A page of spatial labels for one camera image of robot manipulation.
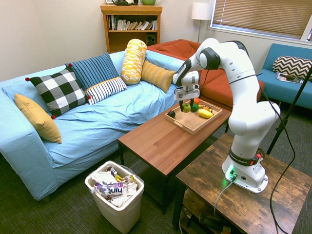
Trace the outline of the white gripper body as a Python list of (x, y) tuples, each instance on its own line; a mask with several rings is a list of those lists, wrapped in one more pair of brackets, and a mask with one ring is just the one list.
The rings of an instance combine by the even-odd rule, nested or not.
[(175, 100), (181, 101), (186, 99), (198, 98), (200, 96), (199, 85), (189, 85), (177, 87), (174, 91)]

